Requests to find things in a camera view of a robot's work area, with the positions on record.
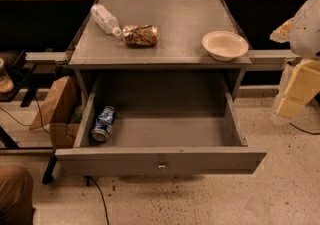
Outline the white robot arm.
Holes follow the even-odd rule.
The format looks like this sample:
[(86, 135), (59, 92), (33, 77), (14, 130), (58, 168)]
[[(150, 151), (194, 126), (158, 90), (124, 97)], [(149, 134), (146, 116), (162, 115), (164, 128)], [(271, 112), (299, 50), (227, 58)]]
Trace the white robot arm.
[(277, 97), (274, 119), (285, 123), (297, 117), (320, 92), (320, 0), (307, 0), (293, 18), (271, 33), (270, 39), (288, 42), (291, 52), (302, 58)]

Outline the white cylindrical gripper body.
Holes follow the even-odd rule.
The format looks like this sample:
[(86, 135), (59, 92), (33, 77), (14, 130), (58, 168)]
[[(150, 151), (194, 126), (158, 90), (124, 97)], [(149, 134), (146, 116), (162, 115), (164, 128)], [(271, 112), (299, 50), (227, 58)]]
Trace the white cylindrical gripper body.
[(291, 25), (293, 23), (293, 18), (288, 19), (282, 25), (280, 25), (276, 30), (274, 30), (270, 39), (277, 43), (286, 43), (290, 40)]

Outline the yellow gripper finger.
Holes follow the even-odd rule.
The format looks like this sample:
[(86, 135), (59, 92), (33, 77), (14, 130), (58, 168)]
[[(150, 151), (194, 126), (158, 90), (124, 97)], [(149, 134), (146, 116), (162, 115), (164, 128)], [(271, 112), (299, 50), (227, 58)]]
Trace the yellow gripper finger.
[(296, 65), (289, 80), (281, 84), (275, 115), (295, 118), (320, 93), (320, 61), (303, 59)]

